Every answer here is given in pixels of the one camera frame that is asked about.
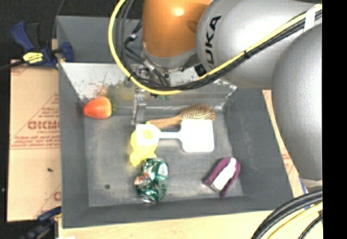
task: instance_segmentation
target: cardboard box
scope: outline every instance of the cardboard box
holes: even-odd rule
[[[11,70],[7,221],[36,219],[61,205],[58,72]]]

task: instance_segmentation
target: yellow plastic object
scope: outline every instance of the yellow plastic object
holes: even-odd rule
[[[145,132],[144,134],[145,138],[150,138],[151,133]],[[130,144],[133,148],[133,152],[130,154],[130,163],[133,166],[138,166],[143,160],[147,158],[154,158],[156,157],[156,154],[154,151],[157,148],[157,144],[152,145],[138,145],[136,140],[137,134],[136,131],[134,131],[131,134]]]

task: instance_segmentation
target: crushed soda can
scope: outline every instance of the crushed soda can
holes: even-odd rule
[[[141,173],[134,181],[137,195],[145,203],[157,203],[165,196],[169,179],[169,166],[160,158],[146,159]]]

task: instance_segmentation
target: black cable bundle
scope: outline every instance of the black cable bundle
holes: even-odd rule
[[[289,202],[283,204],[274,210],[257,228],[251,239],[262,238],[273,226],[278,222],[285,219],[289,215],[292,215],[296,211],[305,208],[307,206],[317,204],[323,201],[323,190],[307,193],[300,197],[294,198]],[[323,219],[323,212],[303,231],[300,235],[300,239],[303,239],[309,231]]]

